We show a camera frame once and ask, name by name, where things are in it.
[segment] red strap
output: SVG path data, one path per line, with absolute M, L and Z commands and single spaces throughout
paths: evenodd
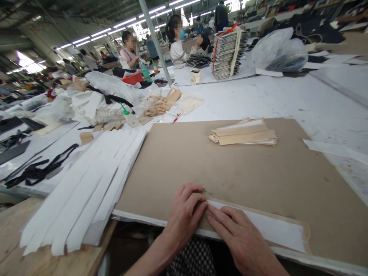
M 232 26 L 230 29 L 227 29 L 225 32 L 223 32 L 222 34 L 220 34 L 217 38 L 217 41 L 216 41 L 216 46 L 215 46 L 215 52 L 214 52 L 214 60 L 212 61 L 212 72 L 215 74 L 215 57 L 216 57 L 216 50 L 217 50 L 217 43 L 219 42 L 219 38 L 221 36 L 223 36 L 224 34 L 227 34 L 227 33 L 231 33 L 236 26 L 238 26 L 239 23 L 236 23 L 234 26 Z

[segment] finger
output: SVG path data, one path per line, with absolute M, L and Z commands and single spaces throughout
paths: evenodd
M 193 217 L 192 217 L 192 221 L 193 223 L 195 223 L 196 225 L 198 225 L 200 219 L 202 218 L 204 211 L 206 210 L 208 206 L 207 201 L 201 202 L 198 207 L 195 209 L 194 213 L 193 213 Z
M 232 208 L 230 206 L 224 206 L 220 210 L 224 212 L 225 214 L 231 216 L 233 221 L 235 221 L 237 224 L 241 226 L 246 226 L 247 224 L 250 223 L 249 218 L 240 209 Z
M 185 202 L 185 205 L 187 206 L 189 212 L 192 214 L 194 207 L 196 206 L 198 201 L 206 201 L 206 198 L 199 193 L 193 193 L 190 195 L 188 200 Z
M 180 195 L 180 198 L 183 201 L 187 201 L 190 195 L 195 191 L 203 192 L 203 187 L 201 185 L 197 185 L 193 183 L 185 184 L 185 187 L 183 189 L 183 192 Z
M 231 238 L 233 237 L 229 230 L 226 229 L 221 223 L 219 223 L 211 214 L 207 213 L 208 223 L 212 226 L 212 228 L 220 235 L 220 237 L 229 244 Z
M 238 225 L 225 213 L 217 209 L 212 205 L 208 205 L 208 211 L 222 224 L 224 225 L 232 235 L 236 236 L 239 232 Z

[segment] red basket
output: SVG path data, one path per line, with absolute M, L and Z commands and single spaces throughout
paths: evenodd
M 143 77 L 141 71 L 135 73 L 134 75 L 131 75 L 129 77 L 126 77 L 124 79 L 121 79 L 123 82 L 131 85 L 135 85 L 137 82 L 142 82 Z

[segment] stack of cut pieces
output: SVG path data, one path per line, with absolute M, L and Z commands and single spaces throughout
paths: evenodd
M 211 59 L 215 59 L 213 65 L 215 78 L 225 79 L 231 76 L 230 71 L 232 67 L 232 75 L 239 73 L 239 60 L 244 54 L 250 33 L 236 30 L 222 36 L 220 34 L 222 32 L 215 34 L 214 46 L 216 47 L 216 56 L 215 51 L 213 51 Z
M 24 228 L 23 255 L 51 245 L 54 256 L 98 245 L 146 131 L 105 131 L 88 145 Z
M 192 54 L 187 60 L 187 65 L 194 68 L 203 68 L 209 66 L 210 62 L 210 57 Z
M 269 130 L 265 119 L 250 120 L 246 118 L 234 125 L 211 130 L 210 140 L 223 145 L 249 144 L 275 146 L 278 136 L 274 130 Z

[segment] glue bottle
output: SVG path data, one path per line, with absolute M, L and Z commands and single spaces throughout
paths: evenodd
M 133 115 L 131 114 L 128 110 L 126 110 L 123 106 L 122 103 L 120 103 L 122 105 L 122 108 L 123 108 L 123 113 L 124 113 L 124 117 L 125 117 L 125 120 L 126 120 L 126 123 L 131 127 L 136 127 L 137 125 L 139 125 L 139 121 L 138 119 Z

